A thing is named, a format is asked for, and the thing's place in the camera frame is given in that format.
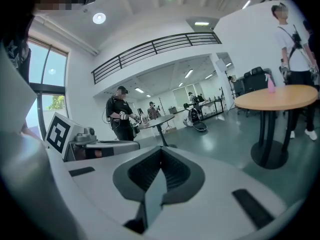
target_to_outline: window frame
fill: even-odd
[[[46,42],[43,42],[37,38],[34,38],[32,36],[28,37],[28,43],[32,43],[36,46],[40,46],[43,48],[48,49],[44,64],[42,67],[42,73],[41,73],[41,82],[40,83],[35,83],[35,82],[30,82],[29,86],[31,89],[36,93],[36,106],[37,106],[37,112],[38,112],[38,123],[39,123],[39,128],[40,128],[40,133],[42,136],[43,141],[46,140],[46,125],[45,125],[45,119],[44,119],[44,111],[43,111],[43,102],[42,102],[42,96],[43,95],[59,95],[59,96],[64,96],[64,107],[66,111],[66,115],[69,118],[69,113],[68,113],[68,107],[67,107],[67,97],[66,97],[66,71],[67,71],[67,61],[68,61],[68,55],[69,53],[63,50],[60,50],[59,48],[56,48],[52,46],[51,44],[48,44]],[[55,53],[58,53],[62,56],[66,57],[65,60],[65,65],[64,65],[64,76],[63,76],[63,82],[64,86],[58,86],[58,85],[51,85],[51,84],[44,84],[44,75],[45,75],[45,69],[47,65],[47,60],[49,57],[50,51],[53,51]]]

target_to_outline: black sleeve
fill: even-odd
[[[314,40],[314,35],[310,35],[309,40],[308,40],[309,48],[311,52],[315,52],[315,40]]]
[[[133,112],[132,112],[131,108],[129,107],[129,104],[128,104],[128,102],[127,102],[126,104],[128,105],[128,115],[131,115],[131,114],[133,114]]]
[[[113,112],[114,112],[114,101],[112,100],[112,98],[110,98],[108,99],[105,105],[106,117],[109,118]]]

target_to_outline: floor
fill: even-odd
[[[312,141],[305,133],[305,117],[299,118],[296,127],[296,138],[289,143],[289,159],[286,164],[274,170],[264,169],[256,165],[250,155],[251,147],[259,139],[260,116],[251,113],[245,116],[243,111],[237,115],[237,109],[228,114],[206,119],[208,130],[196,131],[185,127],[181,113],[176,114],[169,124],[177,130],[164,135],[168,144],[175,144],[179,149],[227,162],[272,189],[282,200],[291,206],[303,199],[318,173],[320,164],[320,113],[317,110],[314,126],[317,141]],[[279,114],[276,120],[274,140],[283,143],[287,126],[287,116]],[[141,130],[135,141],[141,148],[162,145],[156,128]]]

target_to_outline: balcony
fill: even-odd
[[[128,49],[98,66],[91,72],[94,84],[133,63],[157,54],[184,47],[217,44],[221,42],[214,32],[181,33],[154,39]]]

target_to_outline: star print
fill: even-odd
[[[15,49],[17,49],[17,46],[14,45],[14,41],[11,40],[11,42],[9,43],[9,45],[5,48],[5,51],[10,54],[12,57],[15,56],[14,51]]]
[[[12,64],[13,64],[13,66],[14,66],[14,68],[18,68],[18,57],[19,56],[19,53],[15,56],[15,58],[13,59],[13,58],[11,58],[10,59],[10,61],[12,62]]]

